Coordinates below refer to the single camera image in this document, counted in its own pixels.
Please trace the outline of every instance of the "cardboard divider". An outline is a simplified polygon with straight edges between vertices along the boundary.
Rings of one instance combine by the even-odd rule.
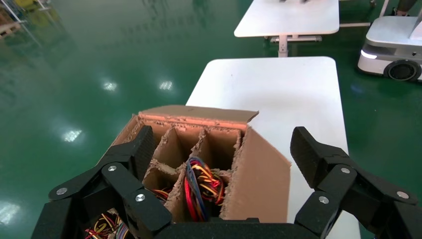
[[[186,164],[180,167],[179,178],[174,184],[173,190],[169,194],[169,198],[164,206],[173,215],[173,222],[191,222],[192,218],[189,214],[188,206],[186,204],[184,181],[186,177]]]
[[[226,170],[219,170],[219,169],[211,169],[211,172],[218,175],[223,182],[225,183],[226,187],[231,181],[231,172]]]
[[[179,173],[175,169],[153,159],[142,183],[147,189],[172,189],[178,178]]]
[[[208,127],[201,130],[191,156],[201,158],[209,168],[229,170],[240,145],[240,130]]]
[[[200,130],[199,127],[187,130],[186,126],[172,126],[161,138],[153,158],[172,168],[179,167],[189,158],[192,148],[198,142]]]

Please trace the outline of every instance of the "yellow wire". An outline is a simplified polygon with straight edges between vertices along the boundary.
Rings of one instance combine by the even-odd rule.
[[[205,189],[207,189],[208,191],[210,191],[212,194],[214,194],[214,196],[217,195],[217,193],[213,189],[205,186],[204,184],[200,184],[200,186],[203,187],[203,188],[205,188]]]
[[[111,223],[108,221],[108,219],[106,218],[106,216],[104,215],[104,213],[101,213],[101,215],[103,216],[103,218],[105,219],[105,221],[110,225],[110,228],[114,228],[113,225],[111,225]]]
[[[128,231],[129,231],[129,229],[126,230],[126,232],[123,234],[123,239],[126,237],[126,234],[127,234]]]
[[[96,235],[94,235],[92,232],[88,232],[89,234],[91,234],[92,237],[94,237],[95,239],[99,239]]]
[[[164,193],[165,195],[169,195],[169,193],[168,192],[164,192],[163,190],[158,190],[158,189],[155,189],[154,191],[156,191],[156,192],[161,192],[161,193]]]
[[[98,229],[98,231],[96,231],[97,233],[102,232],[105,228],[107,227],[107,224],[103,223],[100,225],[100,228]]]
[[[204,174],[206,174],[209,178],[211,178],[212,176],[211,176],[211,174],[210,173],[208,173],[204,168],[202,168],[201,166],[199,166],[199,165],[194,165],[194,166],[192,166],[192,169],[199,169],[200,171],[202,171]]]

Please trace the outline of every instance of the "red wire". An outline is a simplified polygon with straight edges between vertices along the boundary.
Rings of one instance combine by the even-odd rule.
[[[196,222],[198,218],[195,213],[194,205],[192,204],[191,190],[189,188],[188,179],[186,177],[185,177],[185,195],[186,195],[186,203],[188,204],[189,213],[191,214],[192,219]]]

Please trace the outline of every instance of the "green epoxy floor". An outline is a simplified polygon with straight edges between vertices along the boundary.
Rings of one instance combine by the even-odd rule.
[[[94,166],[132,113],[184,104],[209,61],[275,57],[262,38],[233,35],[251,2],[54,0],[54,24],[28,16],[35,40],[0,40],[0,238],[29,238],[54,186]],[[367,1],[348,1],[341,18],[374,19],[380,7],[367,15]],[[366,31],[290,54],[336,60],[350,155],[422,198],[422,86],[358,73]]]

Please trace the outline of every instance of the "silver bolt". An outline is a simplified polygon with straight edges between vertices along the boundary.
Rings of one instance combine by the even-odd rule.
[[[341,171],[342,171],[343,173],[350,173],[350,170],[349,170],[349,169],[347,169],[347,168],[341,168]]]
[[[62,195],[62,194],[65,194],[67,192],[67,188],[59,188],[57,191],[56,191],[56,194],[57,195]]]
[[[407,194],[407,193],[404,193],[404,192],[399,191],[399,192],[397,192],[397,195],[398,195],[399,197],[401,197],[401,198],[404,198],[404,199],[409,199],[409,196],[408,196],[408,194]]]
[[[108,167],[108,170],[109,171],[115,171],[117,169],[117,167],[116,166],[110,166],[110,167]]]
[[[329,203],[329,199],[324,197],[324,196],[320,196],[319,197],[319,201],[324,203],[324,204],[328,204]]]
[[[138,194],[138,196],[136,196],[135,200],[136,200],[137,202],[142,202],[142,201],[144,201],[144,200],[145,200],[145,195],[143,195],[143,194]]]

